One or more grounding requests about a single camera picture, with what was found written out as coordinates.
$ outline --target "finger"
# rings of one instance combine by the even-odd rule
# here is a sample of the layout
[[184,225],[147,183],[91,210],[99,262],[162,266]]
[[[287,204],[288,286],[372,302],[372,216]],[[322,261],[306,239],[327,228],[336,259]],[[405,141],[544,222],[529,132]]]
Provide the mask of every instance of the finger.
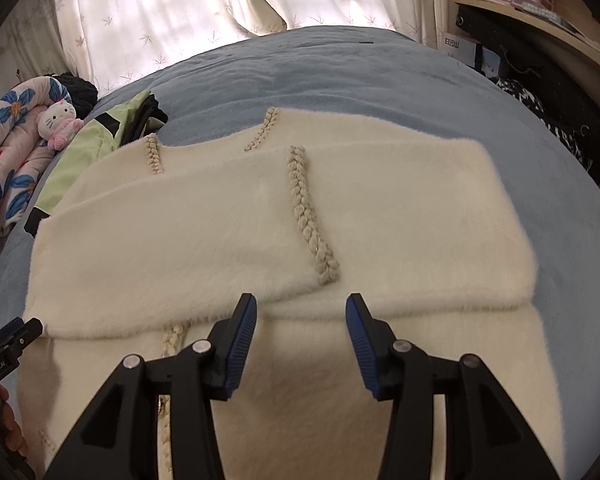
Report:
[[9,391],[7,390],[7,388],[2,386],[1,384],[0,384],[0,398],[2,399],[2,402],[7,402],[7,400],[9,400]]
[[4,427],[7,428],[7,430],[9,431],[15,430],[17,426],[16,415],[15,413],[13,413],[11,406],[8,405],[6,402],[2,406],[2,423],[4,424]]
[[29,454],[29,444],[27,444],[27,441],[24,438],[22,439],[22,444],[20,444],[20,447],[18,448],[18,453],[22,456],[27,456]]
[[22,430],[16,424],[13,431],[10,431],[7,437],[4,439],[4,444],[12,451],[17,451],[22,445]]

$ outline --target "plush toy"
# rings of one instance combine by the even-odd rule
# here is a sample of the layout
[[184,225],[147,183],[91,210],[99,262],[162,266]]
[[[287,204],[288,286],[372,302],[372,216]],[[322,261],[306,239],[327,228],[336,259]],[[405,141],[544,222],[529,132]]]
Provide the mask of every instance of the plush toy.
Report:
[[64,150],[84,126],[75,118],[75,108],[65,100],[52,104],[36,117],[38,133],[46,139],[50,150]]

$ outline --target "fuzzy white sweater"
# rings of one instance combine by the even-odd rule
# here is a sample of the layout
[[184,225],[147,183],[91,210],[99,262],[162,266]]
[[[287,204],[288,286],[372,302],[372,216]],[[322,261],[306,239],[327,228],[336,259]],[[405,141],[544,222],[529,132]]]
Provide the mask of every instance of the fuzzy white sweater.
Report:
[[[177,352],[249,291],[260,319],[243,384],[214,406],[227,477],[373,478],[390,407],[364,390],[344,326],[344,300],[361,292],[430,354],[481,355],[560,469],[535,278],[497,172],[471,140],[279,109],[184,148],[149,136],[89,168],[40,225],[26,316],[48,338],[20,374],[33,460],[44,469],[126,354]],[[443,450],[438,432],[435,478]]]

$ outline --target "blue bed sheet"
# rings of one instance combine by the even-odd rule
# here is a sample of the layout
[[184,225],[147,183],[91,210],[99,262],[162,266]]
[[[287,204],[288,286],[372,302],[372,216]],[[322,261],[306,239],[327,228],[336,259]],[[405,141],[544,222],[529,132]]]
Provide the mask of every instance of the blue bed sheet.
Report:
[[[171,145],[253,126],[270,106],[366,114],[483,143],[538,257],[534,304],[563,407],[566,479],[584,474],[600,452],[600,190],[520,102],[400,34],[354,27],[195,56],[106,96],[91,117],[144,88],[170,117],[160,139]],[[32,238],[22,225],[0,248],[0,326],[24,309]]]

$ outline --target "silver bolt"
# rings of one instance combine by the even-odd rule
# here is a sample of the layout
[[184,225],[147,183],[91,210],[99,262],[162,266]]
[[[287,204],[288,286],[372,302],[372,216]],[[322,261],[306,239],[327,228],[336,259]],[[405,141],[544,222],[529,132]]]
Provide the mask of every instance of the silver bolt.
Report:
[[411,343],[405,339],[396,339],[393,347],[396,352],[408,352],[412,348]]
[[124,360],[122,361],[123,367],[129,368],[130,370],[132,368],[135,368],[139,364],[140,364],[140,356],[138,356],[136,354],[131,354],[131,355],[126,356],[124,358]]
[[462,358],[462,363],[469,368],[477,368],[482,364],[482,361],[475,354],[467,354]]
[[193,348],[194,352],[206,354],[209,352],[209,350],[211,350],[211,343],[206,339],[198,339],[195,343],[193,343],[193,345],[191,345],[191,348]]

